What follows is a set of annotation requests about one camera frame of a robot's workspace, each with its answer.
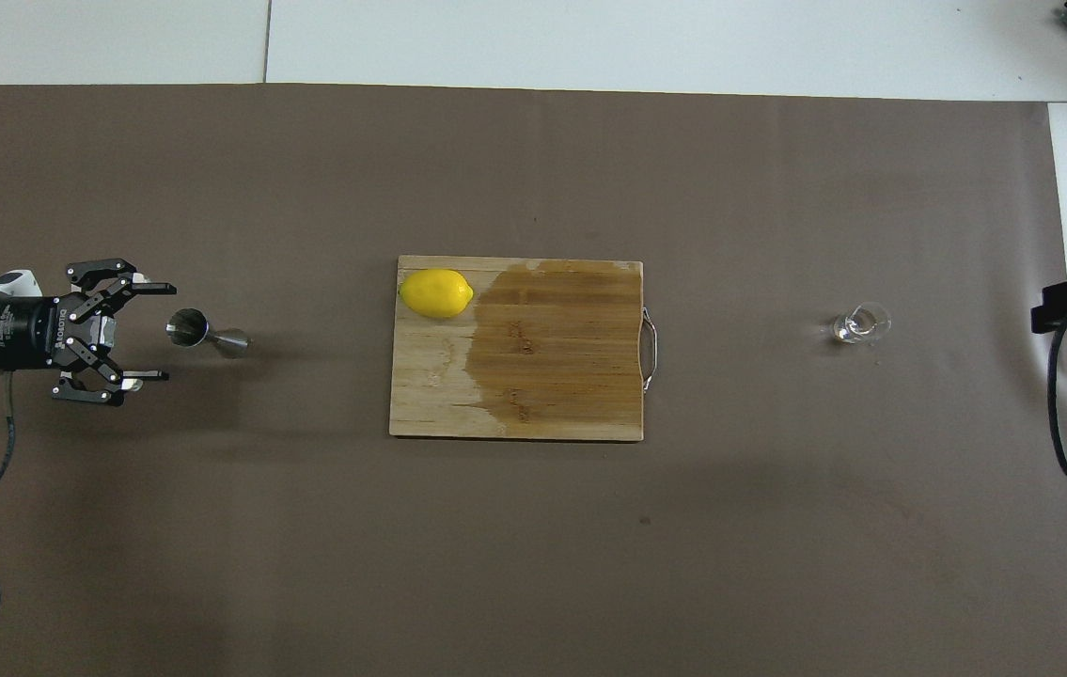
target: glass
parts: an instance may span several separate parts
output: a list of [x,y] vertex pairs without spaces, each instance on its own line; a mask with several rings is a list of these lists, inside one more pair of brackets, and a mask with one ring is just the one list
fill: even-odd
[[865,301],[830,322],[830,334],[842,343],[876,343],[893,326],[893,318],[875,301]]

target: cutting board handle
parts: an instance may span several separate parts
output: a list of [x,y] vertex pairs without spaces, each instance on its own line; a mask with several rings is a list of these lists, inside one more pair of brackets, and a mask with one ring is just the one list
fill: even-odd
[[650,373],[641,377],[642,394],[650,390],[650,380],[654,377],[654,372],[658,369],[658,328],[654,326],[654,320],[650,319],[650,309],[642,305],[641,326],[650,330]]

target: brown tabletop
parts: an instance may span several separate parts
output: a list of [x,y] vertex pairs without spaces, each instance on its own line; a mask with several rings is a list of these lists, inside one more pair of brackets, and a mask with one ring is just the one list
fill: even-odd
[[[644,441],[388,437],[401,253],[644,262]],[[173,378],[16,374],[0,674],[1067,676],[1045,105],[0,86],[0,272],[108,256]]]

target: lemon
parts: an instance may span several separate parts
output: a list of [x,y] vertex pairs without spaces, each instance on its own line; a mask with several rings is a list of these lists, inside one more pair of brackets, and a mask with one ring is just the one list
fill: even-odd
[[425,317],[446,319],[465,310],[474,288],[459,271],[431,267],[409,274],[399,286],[399,297]]

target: wooden cutting board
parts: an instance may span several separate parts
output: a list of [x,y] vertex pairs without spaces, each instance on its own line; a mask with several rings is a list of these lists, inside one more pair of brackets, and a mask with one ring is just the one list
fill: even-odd
[[396,295],[392,435],[641,440],[640,262],[400,256],[397,290],[431,267],[474,299],[431,319]]

